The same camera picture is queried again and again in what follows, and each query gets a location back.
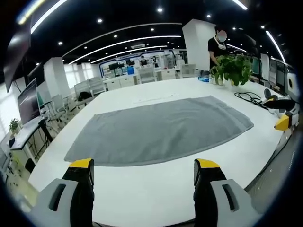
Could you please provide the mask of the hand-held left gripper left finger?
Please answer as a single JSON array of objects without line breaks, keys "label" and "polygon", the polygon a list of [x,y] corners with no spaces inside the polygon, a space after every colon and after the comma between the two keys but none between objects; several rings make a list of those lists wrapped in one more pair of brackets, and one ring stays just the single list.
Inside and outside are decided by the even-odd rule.
[{"label": "hand-held left gripper left finger", "polygon": [[38,195],[30,211],[36,227],[92,227],[94,160],[72,162],[61,179],[56,178]]}]

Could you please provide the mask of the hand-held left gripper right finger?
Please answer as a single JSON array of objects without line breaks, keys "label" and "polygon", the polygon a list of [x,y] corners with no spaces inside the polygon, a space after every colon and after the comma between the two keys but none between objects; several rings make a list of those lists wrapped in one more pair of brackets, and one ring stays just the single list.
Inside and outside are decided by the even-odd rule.
[{"label": "hand-held left gripper right finger", "polygon": [[252,227],[260,214],[250,195],[211,160],[194,160],[195,227]]}]

